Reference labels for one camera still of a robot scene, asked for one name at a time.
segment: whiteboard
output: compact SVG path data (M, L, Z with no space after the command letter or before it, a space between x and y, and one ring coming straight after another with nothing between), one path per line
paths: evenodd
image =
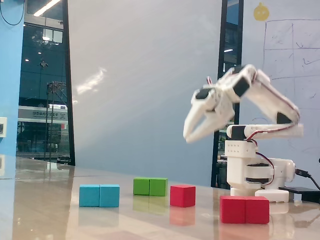
M75 163L210 186L213 137L183 138L217 79L221 0L68 0Z
M319 183L320 1L268 0L265 7L258 4L256 0L244 1L242 63L263 69L272 85L299 107L304 125L303 138L261 140L259 151L268 157L293 160ZM240 104L239 121L271 123L247 100ZM316 188L310 179L300 176L288 185Z

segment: green cube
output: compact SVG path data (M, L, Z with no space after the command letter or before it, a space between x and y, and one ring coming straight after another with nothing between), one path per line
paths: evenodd
M133 195L149 195L150 178L135 177L133 179Z
M150 178L150 196L165 197L168 191L168 178Z

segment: sign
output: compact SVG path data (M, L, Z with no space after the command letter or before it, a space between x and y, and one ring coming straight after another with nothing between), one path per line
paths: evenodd
M29 106L19 106L18 110L18 121L20 122L37 122L45 123L46 115L48 123L51 122L53 118L53 123L56 124L67 124L68 123L68 110L54 108L53 113L52 109L45 107L29 107Z

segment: ceiling light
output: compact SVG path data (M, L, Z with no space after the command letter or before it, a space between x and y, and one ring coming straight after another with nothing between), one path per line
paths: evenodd
M51 2L49 2L47 5L45 5L43 8L41 8L40 10L38 10L35 14L33 14L33 16L35 17L39 17L40 15L42 15L45 11L47 11L48 9L52 8L54 5L56 5L58 2L60 2L61 0L52 0Z

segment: white wall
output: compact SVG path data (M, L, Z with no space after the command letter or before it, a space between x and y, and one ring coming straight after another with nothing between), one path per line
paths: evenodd
M68 0L75 162L209 186L213 137L183 125L217 78L221 0Z

